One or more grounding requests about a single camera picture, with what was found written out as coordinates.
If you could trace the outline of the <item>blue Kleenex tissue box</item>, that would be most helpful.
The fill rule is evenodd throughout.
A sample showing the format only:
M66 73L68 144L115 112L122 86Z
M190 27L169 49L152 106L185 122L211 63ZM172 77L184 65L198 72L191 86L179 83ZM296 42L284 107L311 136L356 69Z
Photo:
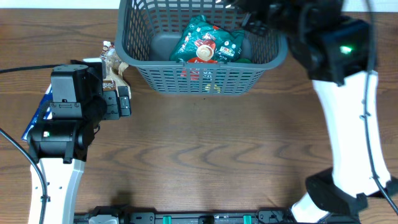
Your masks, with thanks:
M33 115L31 121L28 123L25 131L23 132L21 139L27 141L27 135L29 131L36 125L40 119L52 119L52 111L49 106L49 102L53 100L52 85L49 85L45 94L43 95L39 106Z

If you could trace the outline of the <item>beige Pantree snack bag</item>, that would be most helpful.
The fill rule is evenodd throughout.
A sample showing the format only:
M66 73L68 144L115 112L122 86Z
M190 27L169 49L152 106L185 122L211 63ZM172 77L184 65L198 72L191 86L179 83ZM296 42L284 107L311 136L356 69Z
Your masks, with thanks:
M123 73L129 65L123 62L116 53L114 42L106 40L103 42L100 58L103 59L106 64L106 77L103 79L103 90L116 90L118 96L121 96L122 93L119 87L126 87L128 97L132 98L130 84L128 84L123 77Z

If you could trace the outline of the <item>green lid jar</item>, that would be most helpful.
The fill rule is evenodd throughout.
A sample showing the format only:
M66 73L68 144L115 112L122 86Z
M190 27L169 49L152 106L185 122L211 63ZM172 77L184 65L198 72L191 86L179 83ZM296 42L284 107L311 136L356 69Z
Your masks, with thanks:
M235 63L252 63L252 61L247 58L239 58Z

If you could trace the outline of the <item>green Nescafe coffee bag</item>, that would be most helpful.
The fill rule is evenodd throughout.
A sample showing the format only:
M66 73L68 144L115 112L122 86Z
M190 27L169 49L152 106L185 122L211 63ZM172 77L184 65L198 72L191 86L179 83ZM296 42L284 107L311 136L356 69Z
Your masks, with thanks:
M181 38L170 54L169 60L185 63L228 63L235 62L241 54L244 31L228 32L206 21L203 15L190 19ZM177 88L173 84L167 87L172 92L187 92L190 80L193 92L220 93L223 77L214 78L209 68L182 69L177 73Z

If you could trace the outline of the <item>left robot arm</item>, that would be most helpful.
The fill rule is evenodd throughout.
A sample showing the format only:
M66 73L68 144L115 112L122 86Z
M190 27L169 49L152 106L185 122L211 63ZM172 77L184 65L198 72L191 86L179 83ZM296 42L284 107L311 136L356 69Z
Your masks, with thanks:
M131 115L129 88L103 90L101 58L73 60L51 73L51 99L27 132L32 196L29 223L73 223L89 145L101 121Z

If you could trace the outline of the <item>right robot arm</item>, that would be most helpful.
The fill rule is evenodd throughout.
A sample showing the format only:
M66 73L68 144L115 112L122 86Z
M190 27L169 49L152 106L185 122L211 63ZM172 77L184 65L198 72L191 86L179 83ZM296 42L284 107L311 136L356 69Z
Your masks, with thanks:
M333 165L305 181L306 194L286 222L354 223L368 198L393 204L397 179L386 166L377 120L377 39L374 14L342 13L340 0L226 1L245 13L244 30L283 33L303 66L325 115Z

